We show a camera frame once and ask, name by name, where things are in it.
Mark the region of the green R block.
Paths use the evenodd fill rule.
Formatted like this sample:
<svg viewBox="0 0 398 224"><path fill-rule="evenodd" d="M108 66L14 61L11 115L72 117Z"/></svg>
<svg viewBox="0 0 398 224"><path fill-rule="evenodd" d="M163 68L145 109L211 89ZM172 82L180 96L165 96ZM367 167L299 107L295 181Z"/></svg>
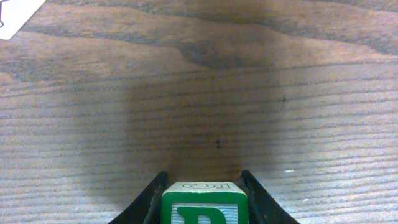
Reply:
<svg viewBox="0 0 398 224"><path fill-rule="evenodd" d="M176 182L162 194L161 224L248 224L248 196L232 182Z"/></svg>

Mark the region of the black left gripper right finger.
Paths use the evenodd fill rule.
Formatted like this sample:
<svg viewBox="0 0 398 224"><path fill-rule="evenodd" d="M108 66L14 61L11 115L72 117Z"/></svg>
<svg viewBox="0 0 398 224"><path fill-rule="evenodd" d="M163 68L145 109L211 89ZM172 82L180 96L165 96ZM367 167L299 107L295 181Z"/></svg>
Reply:
<svg viewBox="0 0 398 224"><path fill-rule="evenodd" d="M249 224L299 224L248 170L241 172L239 187L248 197Z"/></svg>

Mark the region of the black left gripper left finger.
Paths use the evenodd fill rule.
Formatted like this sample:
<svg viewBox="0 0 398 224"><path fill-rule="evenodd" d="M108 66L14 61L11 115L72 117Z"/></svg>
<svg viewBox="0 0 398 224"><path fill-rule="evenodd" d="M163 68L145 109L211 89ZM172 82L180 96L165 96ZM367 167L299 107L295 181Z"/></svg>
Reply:
<svg viewBox="0 0 398 224"><path fill-rule="evenodd" d="M168 172L160 172L134 201L109 224L160 224L162 194L169 185Z"/></svg>

